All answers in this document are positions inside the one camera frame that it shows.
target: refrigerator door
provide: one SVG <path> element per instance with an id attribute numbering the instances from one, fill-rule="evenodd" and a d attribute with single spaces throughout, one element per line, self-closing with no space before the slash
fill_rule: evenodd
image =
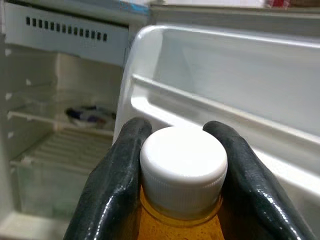
<path id="1" fill-rule="evenodd" d="M 235 128 L 320 238 L 320 41 L 231 28 L 151 25 L 126 63 L 114 139 L 144 117 L 154 131 Z"/>

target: item on shelf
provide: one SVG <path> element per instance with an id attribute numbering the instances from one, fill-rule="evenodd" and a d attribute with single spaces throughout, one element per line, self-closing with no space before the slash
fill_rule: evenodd
<path id="1" fill-rule="evenodd" d="M 116 119 L 116 113 L 98 105 L 69 107 L 65 114 L 81 128 L 112 128 Z"/>

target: open refrigerator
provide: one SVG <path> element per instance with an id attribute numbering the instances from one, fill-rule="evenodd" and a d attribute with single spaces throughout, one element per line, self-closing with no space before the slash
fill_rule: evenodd
<path id="1" fill-rule="evenodd" d="M 0 239 L 62 239 L 90 171 L 136 116 L 154 131 L 234 127 L 320 237 L 320 18 L 89 2 L 2 2 Z M 116 120 L 66 115 L 97 105 Z"/>

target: white bottle cap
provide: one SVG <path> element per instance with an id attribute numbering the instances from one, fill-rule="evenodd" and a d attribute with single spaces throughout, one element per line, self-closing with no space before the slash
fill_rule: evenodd
<path id="1" fill-rule="evenodd" d="M 167 127 L 144 142 L 142 187 L 148 202 L 171 218 L 195 220 L 209 214 L 227 173 L 227 153 L 209 133 Z"/>

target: orange liquid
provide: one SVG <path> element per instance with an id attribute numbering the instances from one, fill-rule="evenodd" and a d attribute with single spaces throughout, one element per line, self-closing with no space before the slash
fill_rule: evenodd
<path id="1" fill-rule="evenodd" d="M 141 221 L 138 240 L 224 240 L 218 216 L 221 200 L 210 215 L 198 220 L 178 220 L 152 208 L 141 191 Z"/>

